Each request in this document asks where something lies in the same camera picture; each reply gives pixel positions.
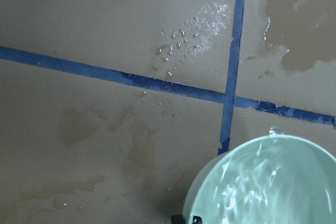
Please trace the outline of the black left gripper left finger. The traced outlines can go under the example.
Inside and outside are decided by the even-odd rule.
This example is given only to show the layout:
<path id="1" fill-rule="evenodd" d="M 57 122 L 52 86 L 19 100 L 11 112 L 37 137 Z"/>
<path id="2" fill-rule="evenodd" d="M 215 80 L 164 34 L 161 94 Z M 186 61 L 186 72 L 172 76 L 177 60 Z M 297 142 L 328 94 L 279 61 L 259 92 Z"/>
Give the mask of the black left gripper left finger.
<path id="1" fill-rule="evenodd" d="M 184 224 L 183 215 L 172 215 L 171 216 L 171 224 Z"/>

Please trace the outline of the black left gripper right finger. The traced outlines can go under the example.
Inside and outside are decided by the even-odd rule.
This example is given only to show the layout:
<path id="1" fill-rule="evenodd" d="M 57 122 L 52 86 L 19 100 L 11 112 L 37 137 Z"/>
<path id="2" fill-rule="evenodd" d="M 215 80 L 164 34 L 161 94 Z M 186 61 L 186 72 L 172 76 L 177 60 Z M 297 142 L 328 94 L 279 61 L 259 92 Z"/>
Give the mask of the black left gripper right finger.
<path id="1" fill-rule="evenodd" d="M 202 224 L 202 218 L 199 216 L 193 216 L 193 224 Z"/>

